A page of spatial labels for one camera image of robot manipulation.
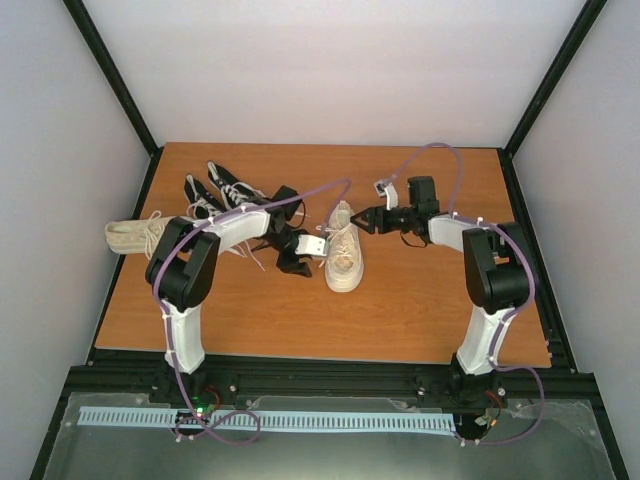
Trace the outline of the beige lace platform sneaker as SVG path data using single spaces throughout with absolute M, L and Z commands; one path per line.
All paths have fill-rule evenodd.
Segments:
M 337 293 L 353 291 L 361 282 L 364 260 L 359 229 L 351 222 L 354 211 L 345 200 L 331 212 L 326 226 L 317 225 L 328 241 L 329 251 L 321 265 L 328 287 Z

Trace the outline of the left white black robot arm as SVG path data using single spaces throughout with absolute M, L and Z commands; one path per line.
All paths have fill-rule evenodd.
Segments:
M 301 201 L 297 192 L 283 187 L 275 201 L 253 196 L 217 216 L 167 224 L 145 278 L 164 321 L 165 359 L 178 371 L 172 388 L 184 401 L 197 402 L 208 390 L 207 376 L 197 370 L 205 358 L 200 317 L 218 256 L 252 238 L 262 239 L 278 252 L 276 266 L 282 272 L 310 277 L 305 259 L 327 255 L 325 238 L 288 224 Z

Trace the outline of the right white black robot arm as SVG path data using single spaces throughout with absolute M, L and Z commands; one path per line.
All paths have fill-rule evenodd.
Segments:
M 445 391 L 451 401 L 468 405 L 497 385 L 495 372 L 508 328 L 535 297 L 536 274 L 522 229 L 515 222 L 495 225 L 441 211 L 430 176 L 408 179 L 409 204 L 404 207 L 398 205 L 391 181 L 381 180 L 375 188 L 385 204 L 354 214 L 352 224 L 369 234 L 411 233 L 424 246 L 444 246 L 463 255 L 472 311 Z

